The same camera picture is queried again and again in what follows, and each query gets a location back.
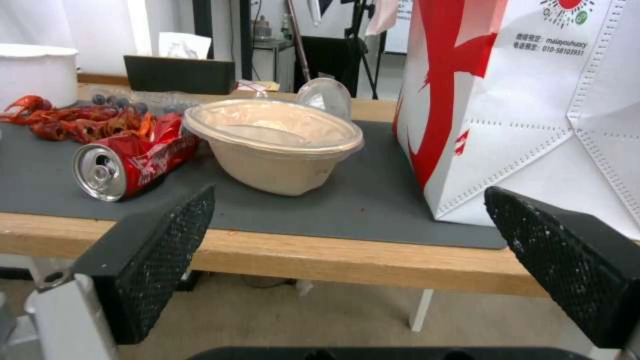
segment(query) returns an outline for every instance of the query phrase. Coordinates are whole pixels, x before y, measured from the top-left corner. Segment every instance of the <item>clear plastic lid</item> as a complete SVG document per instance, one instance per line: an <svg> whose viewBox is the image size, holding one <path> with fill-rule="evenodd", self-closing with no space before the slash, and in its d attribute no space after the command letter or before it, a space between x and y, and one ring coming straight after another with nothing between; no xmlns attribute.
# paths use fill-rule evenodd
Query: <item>clear plastic lid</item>
<svg viewBox="0 0 640 360"><path fill-rule="evenodd" d="M280 154L339 154L363 144L362 130L352 122L307 106L265 99L190 108L184 126L207 140Z"/></svg>

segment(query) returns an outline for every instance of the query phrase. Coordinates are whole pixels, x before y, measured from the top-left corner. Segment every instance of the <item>white bucket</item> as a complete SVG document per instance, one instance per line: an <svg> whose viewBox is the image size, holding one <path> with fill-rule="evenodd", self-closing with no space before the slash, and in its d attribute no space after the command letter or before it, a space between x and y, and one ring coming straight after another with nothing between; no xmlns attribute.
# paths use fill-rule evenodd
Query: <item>white bucket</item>
<svg viewBox="0 0 640 360"><path fill-rule="evenodd" d="M60 108L77 101L76 49L0 44L0 111L24 95Z"/></svg>

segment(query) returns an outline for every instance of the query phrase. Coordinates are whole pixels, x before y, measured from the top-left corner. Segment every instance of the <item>can pull tab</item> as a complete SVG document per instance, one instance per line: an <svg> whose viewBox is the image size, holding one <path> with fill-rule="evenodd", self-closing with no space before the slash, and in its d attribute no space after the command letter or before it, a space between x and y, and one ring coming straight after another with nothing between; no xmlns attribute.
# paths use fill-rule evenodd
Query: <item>can pull tab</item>
<svg viewBox="0 0 640 360"><path fill-rule="evenodd" d="M96 165L93 168L93 179L98 187L106 184L112 177L113 174L109 171L109 168L104 165Z"/></svg>

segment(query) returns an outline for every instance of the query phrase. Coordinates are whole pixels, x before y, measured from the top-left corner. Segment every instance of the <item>gray mat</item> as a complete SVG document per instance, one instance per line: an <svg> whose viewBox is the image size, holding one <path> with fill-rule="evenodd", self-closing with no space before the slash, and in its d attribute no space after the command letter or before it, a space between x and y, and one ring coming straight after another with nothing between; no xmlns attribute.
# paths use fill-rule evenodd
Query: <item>gray mat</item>
<svg viewBox="0 0 640 360"><path fill-rule="evenodd" d="M425 245L501 249L491 227L434 222L390 125L357 122L366 146L339 164L327 183L301 197L254 190L228 176L203 143L195 159L140 196L108 203L73 179L78 144L36 139L0 124L0 212L118 220L216 185L212 228Z"/></svg>

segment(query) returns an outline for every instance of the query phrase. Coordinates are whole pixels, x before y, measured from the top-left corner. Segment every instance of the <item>logo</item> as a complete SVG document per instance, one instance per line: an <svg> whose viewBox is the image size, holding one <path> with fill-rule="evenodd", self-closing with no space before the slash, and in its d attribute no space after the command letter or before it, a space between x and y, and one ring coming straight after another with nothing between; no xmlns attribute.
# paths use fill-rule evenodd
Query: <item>logo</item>
<svg viewBox="0 0 640 360"><path fill-rule="evenodd" d="M563 29L572 24L582 25L593 11L596 0L542 0L542 15L546 21Z"/></svg>

